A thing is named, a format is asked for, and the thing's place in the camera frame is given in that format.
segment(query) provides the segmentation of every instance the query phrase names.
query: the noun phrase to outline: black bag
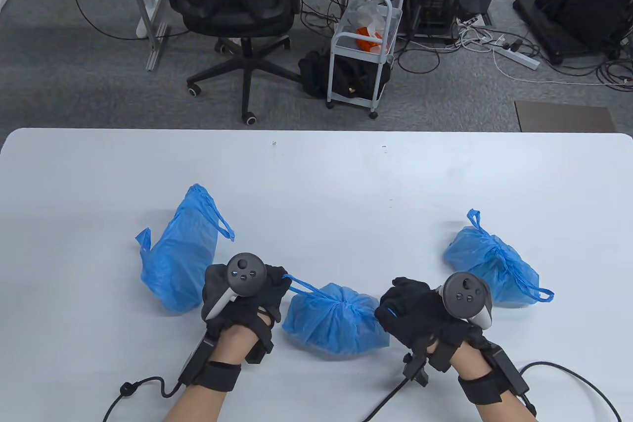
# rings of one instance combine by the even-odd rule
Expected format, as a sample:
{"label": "black bag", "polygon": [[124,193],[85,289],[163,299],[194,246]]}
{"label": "black bag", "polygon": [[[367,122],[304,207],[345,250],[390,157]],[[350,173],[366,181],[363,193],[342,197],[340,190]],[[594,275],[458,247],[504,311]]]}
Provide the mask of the black bag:
{"label": "black bag", "polygon": [[[305,58],[299,60],[303,90],[313,97],[325,98],[327,96],[329,68],[329,51],[324,54],[310,51]],[[332,74],[332,91],[345,97],[360,97],[371,100],[377,72],[378,64],[373,62],[336,56],[334,58],[334,73]],[[385,64],[380,76],[378,97],[382,94],[382,88],[385,87],[390,78],[391,67],[389,64]]]}

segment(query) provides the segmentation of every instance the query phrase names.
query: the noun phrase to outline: black speaker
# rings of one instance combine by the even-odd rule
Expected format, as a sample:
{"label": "black speaker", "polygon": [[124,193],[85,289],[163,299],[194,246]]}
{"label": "black speaker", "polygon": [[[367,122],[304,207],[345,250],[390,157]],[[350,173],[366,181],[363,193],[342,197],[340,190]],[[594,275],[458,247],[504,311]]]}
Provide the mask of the black speaker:
{"label": "black speaker", "polygon": [[614,55],[633,26],[633,0],[516,0],[514,6],[554,62]]}

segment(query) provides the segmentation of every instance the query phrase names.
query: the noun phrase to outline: black glove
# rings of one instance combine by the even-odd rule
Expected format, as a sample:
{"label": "black glove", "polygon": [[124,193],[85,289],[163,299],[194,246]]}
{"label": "black glove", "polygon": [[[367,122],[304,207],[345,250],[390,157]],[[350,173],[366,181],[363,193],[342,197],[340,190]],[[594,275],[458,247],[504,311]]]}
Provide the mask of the black glove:
{"label": "black glove", "polygon": [[[282,278],[287,274],[283,267],[267,265],[266,271],[266,282],[255,295],[236,298],[235,302],[229,302],[217,317],[206,321],[207,333],[214,339],[220,337],[222,330],[233,325],[242,325],[257,334],[260,340],[246,357],[246,361],[251,364],[259,363],[264,354],[272,351],[271,328],[275,325],[275,322],[279,323],[281,321],[279,305],[292,282],[289,278]],[[204,302],[202,309],[203,320],[210,310],[208,305],[206,305],[208,295],[216,293],[213,287],[215,282],[222,281],[224,273],[226,273],[226,265],[223,264],[209,266],[206,270],[205,284],[202,289]],[[270,327],[264,323],[258,313],[266,314],[271,318]]]}
{"label": "black glove", "polygon": [[423,355],[434,341],[458,348],[475,325],[448,314],[440,295],[425,282],[398,277],[380,299],[376,318],[387,333]]}

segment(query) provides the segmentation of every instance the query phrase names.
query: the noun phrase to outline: orange object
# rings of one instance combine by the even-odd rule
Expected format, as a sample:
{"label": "orange object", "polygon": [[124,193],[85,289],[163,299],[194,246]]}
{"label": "orange object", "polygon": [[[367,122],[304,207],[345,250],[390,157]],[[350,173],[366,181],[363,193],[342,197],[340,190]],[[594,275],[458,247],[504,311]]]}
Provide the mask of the orange object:
{"label": "orange object", "polygon": [[[363,26],[362,28],[357,29],[357,34],[358,35],[363,35],[363,36],[369,36],[370,38],[372,37],[369,34],[369,30],[367,29],[366,26]],[[375,38],[381,40],[382,39],[382,35],[380,33],[376,33],[376,36],[374,36]],[[357,44],[358,47],[362,49],[362,51],[366,52],[366,53],[371,53],[371,49],[372,48],[378,48],[378,50],[380,50],[380,45],[377,43],[372,43],[369,41],[363,41],[363,40],[357,40]]]}

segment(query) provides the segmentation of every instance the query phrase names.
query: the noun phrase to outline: power strip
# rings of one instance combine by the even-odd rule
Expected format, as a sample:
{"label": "power strip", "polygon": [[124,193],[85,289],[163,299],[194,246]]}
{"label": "power strip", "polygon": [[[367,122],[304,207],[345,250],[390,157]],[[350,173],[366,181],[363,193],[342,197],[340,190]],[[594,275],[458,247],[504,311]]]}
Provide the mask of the power strip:
{"label": "power strip", "polygon": [[[488,45],[488,44],[494,43],[494,44],[497,44],[497,46],[499,46],[498,42],[499,40],[487,40],[487,41],[482,41],[481,44]],[[514,62],[518,62],[518,64],[520,65],[529,67],[530,69],[532,69],[532,71],[536,71],[536,69],[541,65],[539,61],[536,61],[535,59],[528,57],[525,54],[521,54],[519,52],[515,52],[510,49],[504,49],[504,48],[499,47],[495,49],[495,53],[499,53],[502,56],[506,56],[506,58],[511,59]]]}

